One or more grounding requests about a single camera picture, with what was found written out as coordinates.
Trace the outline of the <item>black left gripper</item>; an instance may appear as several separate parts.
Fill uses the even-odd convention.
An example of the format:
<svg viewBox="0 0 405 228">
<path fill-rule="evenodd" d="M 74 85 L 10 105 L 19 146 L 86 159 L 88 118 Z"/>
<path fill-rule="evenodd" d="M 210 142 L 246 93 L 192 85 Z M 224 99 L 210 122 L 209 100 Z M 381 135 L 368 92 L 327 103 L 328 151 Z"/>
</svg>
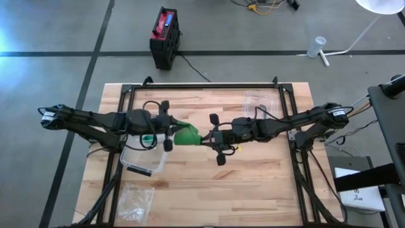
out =
<svg viewBox="0 0 405 228">
<path fill-rule="evenodd" d="M 173 149 L 173 141 L 170 139 L 170 135 L 181 130 L 181 127 L 172 127 L 171 132 L 171 126 L 174 124 L 174 122 L 176 125 L 188 125 L 187 122 L 173 119 L 173 117 L 168 114 L 169 107 L 169 101 L 162 101 L 158 108 L 158 116 L 156 117 L 159 123 L 158 130 L 163 132 L 165 135 L 165 139 L 163 141 L 163 149 L 165 152 L 171 152 Z"/>
</svg>

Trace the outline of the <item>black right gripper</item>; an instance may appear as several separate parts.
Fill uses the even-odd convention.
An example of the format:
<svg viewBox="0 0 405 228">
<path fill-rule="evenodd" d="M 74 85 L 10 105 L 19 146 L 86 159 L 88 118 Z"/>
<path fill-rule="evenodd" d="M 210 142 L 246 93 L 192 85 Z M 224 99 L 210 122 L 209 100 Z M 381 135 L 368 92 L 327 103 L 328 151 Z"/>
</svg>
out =
<svg viewBox="0 0 405 228">
<path fill-rule="evenodd" d="M 232 156 L 237 148 L 232 146 L 231 140 L 233 133 L 231 130 L 220 130 L 219 127 L 222 125 L 230 125 L 230 122 L 220 123 L 217 114 L 210 114 L 209 120 L 213 124 L 213 128 L 210 130 L 209 135 L 201 138 L 202 146 L 210 146 L 212 150 L 217 152 L 216 163 L 218 166 L 226 164 L 227 156 Z"/>
</svg>

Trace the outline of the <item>light green bandage strip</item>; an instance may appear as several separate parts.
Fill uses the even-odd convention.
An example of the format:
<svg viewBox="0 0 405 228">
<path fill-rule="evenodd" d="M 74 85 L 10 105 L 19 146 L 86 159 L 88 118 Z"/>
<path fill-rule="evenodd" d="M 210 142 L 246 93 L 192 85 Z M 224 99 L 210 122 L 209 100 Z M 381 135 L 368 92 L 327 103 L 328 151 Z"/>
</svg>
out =
<svg viewBox="0 0 405 228">
<path fill-rule="evenodd" d="M 174 135 L 174 144 L 180 146 L 200 145 L 202 136 L 199 135 L 198 129 L 191 123 L 188 125 L 178 125 L 181 130 Z"/>
</svg>

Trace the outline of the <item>clear plastic bin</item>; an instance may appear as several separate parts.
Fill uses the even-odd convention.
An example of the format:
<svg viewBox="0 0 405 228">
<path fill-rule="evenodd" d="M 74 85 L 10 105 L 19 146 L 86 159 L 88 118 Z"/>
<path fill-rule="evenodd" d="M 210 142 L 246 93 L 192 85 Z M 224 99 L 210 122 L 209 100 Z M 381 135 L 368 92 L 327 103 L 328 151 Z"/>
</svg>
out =
<svg viewBox="0 0 405 228">
<path fill-rule="evenodd" d="M 166 163 L 167 153 L 164 151 L 164 134 L 157 135 L 157 145 L 151 150 L 143 151 L 140 143 L 140 136 L 128 136 L 123 152 L 120 155 L 120 162 L 123 166 L 146 172 L 147 174 L 159 173 Z"/>
</svg>

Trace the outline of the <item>clear plastic lid black handle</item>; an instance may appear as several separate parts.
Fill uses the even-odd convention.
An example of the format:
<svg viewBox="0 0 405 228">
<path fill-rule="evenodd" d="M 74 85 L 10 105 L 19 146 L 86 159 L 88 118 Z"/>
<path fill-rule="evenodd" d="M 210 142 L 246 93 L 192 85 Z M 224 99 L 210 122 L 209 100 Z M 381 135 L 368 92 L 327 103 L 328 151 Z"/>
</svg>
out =
<svg viewBox="0 0 405 228">
<path fill-rule="evenodd" d="M 244 96 L 243 116 L 267 119 L 280 118 L 280 98 L 277 92 L 247 91 Z"/>
</svg>

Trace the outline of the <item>red and black battery crate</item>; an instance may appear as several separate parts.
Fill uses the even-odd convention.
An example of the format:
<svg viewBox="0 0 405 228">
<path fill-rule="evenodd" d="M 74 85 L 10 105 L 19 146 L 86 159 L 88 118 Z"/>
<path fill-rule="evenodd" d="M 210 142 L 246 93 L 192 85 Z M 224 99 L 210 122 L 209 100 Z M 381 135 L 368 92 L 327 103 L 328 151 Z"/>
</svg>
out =
<svg viewBox="0 0 405 228">
<path fill-rule="evenodd" d="M 154 63 L 157 69 L 171 70 L 180 46 L 177 10 L 160 8 L 149 39 Z"/>
</svg>

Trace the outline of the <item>flat clear plastic bag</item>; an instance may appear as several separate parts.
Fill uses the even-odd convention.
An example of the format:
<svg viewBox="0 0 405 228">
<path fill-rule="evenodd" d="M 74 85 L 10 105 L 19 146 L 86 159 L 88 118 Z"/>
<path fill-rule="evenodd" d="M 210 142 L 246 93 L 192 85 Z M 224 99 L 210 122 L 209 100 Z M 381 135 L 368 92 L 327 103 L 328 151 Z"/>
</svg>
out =
<svg viewBox="0 0 405 228">
<path fill-rule="evenodd" d="M 127 221 L 145 224 L 154 196 L 153 187 L 126 183 L 118 202 L 118 216 Z"/>
</svg>

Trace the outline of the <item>dark grey flat box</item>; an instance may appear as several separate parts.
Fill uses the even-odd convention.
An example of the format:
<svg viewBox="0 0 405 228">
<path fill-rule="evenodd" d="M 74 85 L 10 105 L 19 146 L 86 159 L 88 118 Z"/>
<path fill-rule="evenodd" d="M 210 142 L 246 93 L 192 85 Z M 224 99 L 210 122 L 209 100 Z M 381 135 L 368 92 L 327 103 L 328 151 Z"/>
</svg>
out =
<svg viewBox="0 0 405 228">
<path fill-rule="evenodd" d="M 333 178 L 336 178 L 335 168 L 364 171 L 374 167 L 369 156 L 329 156 L 328 162 Z"/>
</svg>

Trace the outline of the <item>white cardboard box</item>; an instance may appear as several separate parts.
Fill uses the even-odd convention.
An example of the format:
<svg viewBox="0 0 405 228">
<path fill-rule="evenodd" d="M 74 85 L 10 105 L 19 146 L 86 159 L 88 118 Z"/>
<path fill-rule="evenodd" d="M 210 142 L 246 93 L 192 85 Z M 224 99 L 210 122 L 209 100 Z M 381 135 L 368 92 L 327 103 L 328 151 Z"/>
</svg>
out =
<svg viewBox="0 0 405 228">
<path fill-rule="evenodd" d="M 380 195 L 379 188 L 376 186 L 339 191 L 338 195 L 344 206 L 375 212 L 385 211 L 383 199 Z"/>
</svg>

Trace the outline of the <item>dark grey cart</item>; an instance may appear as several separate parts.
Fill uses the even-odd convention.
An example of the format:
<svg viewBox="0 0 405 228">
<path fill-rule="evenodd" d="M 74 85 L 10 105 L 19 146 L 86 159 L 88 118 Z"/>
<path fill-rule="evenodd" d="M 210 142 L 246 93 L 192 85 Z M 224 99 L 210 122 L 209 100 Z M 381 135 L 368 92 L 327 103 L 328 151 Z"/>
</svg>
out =
<svg viewBox="0 0 405 228">
<path fill-rule="evenodd" d="M 383 185 L 399 228 L 405 228 L 405 75 L 369 87 L 368 95 L 392 163 L 338 177 L 334 179 L 336 191 Z"/>
</svg>

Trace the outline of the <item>white floor lamp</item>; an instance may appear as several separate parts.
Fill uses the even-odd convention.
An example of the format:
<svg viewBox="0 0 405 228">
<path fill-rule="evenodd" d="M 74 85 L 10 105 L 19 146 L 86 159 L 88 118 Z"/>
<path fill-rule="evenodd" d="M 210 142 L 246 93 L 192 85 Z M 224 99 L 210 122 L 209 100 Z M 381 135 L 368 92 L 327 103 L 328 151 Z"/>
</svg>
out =
<svg viewBox="0 0 405 228">
<path fill-rule="evenodd" d="M 355 0 L 356 3 L 366 11 L 376 14 L 376 17 L 370 22 L 370 24 L 358 35 L 353 43 L 343 51 L 336 51 L 332 53 L 324 53 L 323 48 L 318 54 L 322 59 L 324 65 L 329 67 L 330 64 L 327 60 L 327 56 L 337 56 L 347 54 L 353 49 L 353 47 L 367 34 L 367 32 L 376 24 L 382 16 L 394 15 L 400 13 L 405 8 L 405 0 Z M 307 56 L 305 54 L 298 54 L 297 56 Z"/>
</svg>

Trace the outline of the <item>black aluminium table frame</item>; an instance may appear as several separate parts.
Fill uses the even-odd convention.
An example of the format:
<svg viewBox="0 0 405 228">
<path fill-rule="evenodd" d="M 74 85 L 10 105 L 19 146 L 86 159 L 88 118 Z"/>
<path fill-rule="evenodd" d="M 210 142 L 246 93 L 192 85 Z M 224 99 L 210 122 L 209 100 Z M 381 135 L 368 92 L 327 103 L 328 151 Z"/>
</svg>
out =
<svg viewBox="0 0 405 228">
<path fill-rule="evenodd" d="M 280 92 L 271 83 L 150 84 L 124 96 L 134 108 L 156 111 L 159 101 L 170 103 L 175 118 L 194 125 L 205 135 L 219 116 L 222 129 L 243 114 L 245 94 L 256 91 L 275 101 L 276 117 L 314 106 L 309 85 L 292 83 L 291 92 Z M 287 135 L 268 143 L 249 142 L 216 163 L 216 153 L 205 146 L 175 146 L 161 172 L 149 177 L 124 171 L 124 184 L 152 187 L 154 196 L 146 227 L 271 227 L 300 228 L 301 210 L 292 169 Z"/>
</svg>

